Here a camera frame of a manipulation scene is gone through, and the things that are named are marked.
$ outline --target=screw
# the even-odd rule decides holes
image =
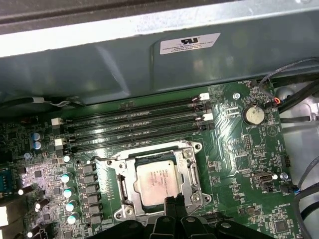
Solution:
[[[282,172],[280,174],[280,179],[281,180],[287,180],[287,179],[289,179],[289,175],[287,173],[285,173],[285,172]]]
[[[221,226],[223,228],[230,228],[231,227],[229,223],[222,223]]]
[[[133,208],[132,207],[127,207],[126,209],[125,209],[125,213],[127,214],[127,215],[132,215],[133,214]]]
[[[198,196],[197,194],[193,194],[193,195],[191,196],[191,200],[192,200],[193,202],[198,202],[198,201],[199,201],[199,196]]]
[[[191,156],[192,156],[192,153],[191,153],[191,151],[189,149],[184,151],[184,157],[185,158],[190,158]]]
[[[125,168],[125,164],[124,163],[120,163],[119,168]]]
[[[193,223],[195,222],[195,218],[189,217],[189,218],[186,218],[186,221],[188,221],[189,223]]]
[[[234,100],[239,100],[240,99],[240,94],[239,93],[234,93],[233,94],[233,99]]]

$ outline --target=black connector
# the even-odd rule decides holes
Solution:
[[[298,188],[296,185],[287,183],[279,186],[280,190],[284,193],[298,193],[300,192],[300,188]]]

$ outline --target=integrated circuit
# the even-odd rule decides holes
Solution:
[[[278,233],[286,232],[289,229],[286,220],[275,222],[275,228]]]
[[[163,204],[166,197],[179,193],[174,162],[154,162],[137,167],[138,191],[144,206]]]
[[[35,171],[35,172],[34,172],[34,177],[35,177],[35,178],[40,178],[40,177],[42,177],[41,171],[40,171],[40,170],[39,170],[39,171]]]

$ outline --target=sticker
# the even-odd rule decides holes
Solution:
[[[220,33],[190,36],[160,43],[160,55],[212,47]]]

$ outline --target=black memory slot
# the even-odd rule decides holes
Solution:
[[[159,129],[164,129],[164,128],[169,128],[169,127],[174,127],[174,126],[181,126],[184,124],[190,124],[190,123],[195,123],[195,117],[192,118],[187,118],[187,119],[179,119],[178,121],[168,121],[168,122],[161,122],[161,123],[157,123],[157,124],[153,124],[153,125],[144,125],[138,128],[127,128],[127,129],[123,129],[123,130],[115,130],[112,132],[106,132],[106,133],[99,133],[99,134],[94,134],[92,136],[85,136],[85,137],[76,137],[76,142],[84,142],[84,141],[90,141],[90,140],[97,140],[97,139],[103,139],[106,137],[121,137],[121,136],[125,136],[121,135],[120,133],[125,133],[125,132],[129,132],[129,133],[141,133],[144,132],[145,129],[152,131],[152,130],[159,130]]]
[[[190,127],[188,129],[179,130],[179,131],[161,133],[161,134],[157,134],[157,135],[153,135],[153,136],[146,136],[146,137],[138,138],[138,140],[127,139],[127,140],[116,141],[116,142],[112,142],[112,143],[100,143],[100,144],[96,144],[96,145],[90,145],[89,147],[77,147],[77,148],[75,148],[75,150],[72,149],[72,152],[73,151],[75,151],[75,153],[76,152],[85,152],[85,151],[91,151],[91,150],[100,149],[100,148],[125,145],[128,143],[139,143],[139,142],[143,142],[144,140],[147,140],[147,139],[148,140],[155,140],[158,138],[177,136],[177,135],[181,135],[181,134],[194,133],[194,132],[199,132],[199,131],[200,131],[200,129],[198,128],[198,126],[196,126],[196,127]]]
[[[101,117],[120,116],[120,115],[125,114],[125,113],[130,114],[130,113],[150,111],[150,110],[164,110],[167,108],[179,107],[179,106],[188,105],[188,104],[192,104],[192,103],[193,103],[192,98],[188,98],[188,99],[183,99],[183,100],[179,100],[179,101],[164,102],[164,103],[150,105],[150,106],[133,107],[133,108],[129,108],[126,110],[117,110],[117,111],[113,111],[113,112],[109,112],[109,113],[99,113],[99,114],[94,114],[91,116],[77,117],[77,118],[72,119],[72,121],[73,121],[73,123],[76,123],[76,122],[99,119]]]
[[[110,122],[104,122],[104,123],[91,123],[91,124],[85,124],[81,126],[70,126],[72,130],[74,130],[75,133],[79,131],[88,131],[88,130],[95,130],[95,129],[100,129],[104,127],[116,127],[120,126],[123,123],[134,123],[133,120],[154,120],[155,118],[173,118],[179,116],[179,114],[191,114],[195,113],[193,108],[187,108],[187,109],[182,109],[179,111],[174,111],[174,112],[164,112],[160,114],[153,114],[153,115],[142,115],[142,116],[135,116],[135,117],[130,117],[130,118],[124,118],[124,119],[114,119],[110,118],[107,119]]]

